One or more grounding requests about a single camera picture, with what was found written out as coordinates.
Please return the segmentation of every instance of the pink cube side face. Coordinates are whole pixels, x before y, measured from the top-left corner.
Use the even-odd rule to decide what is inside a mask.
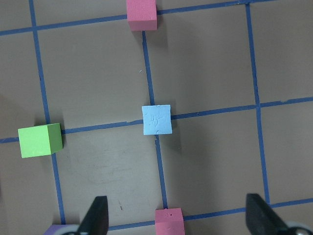
[[[180,208],[156,211],[156,235],[185,235]]]
[[[157,30],[156,0],[127,0],[126,3],[131,31]]]

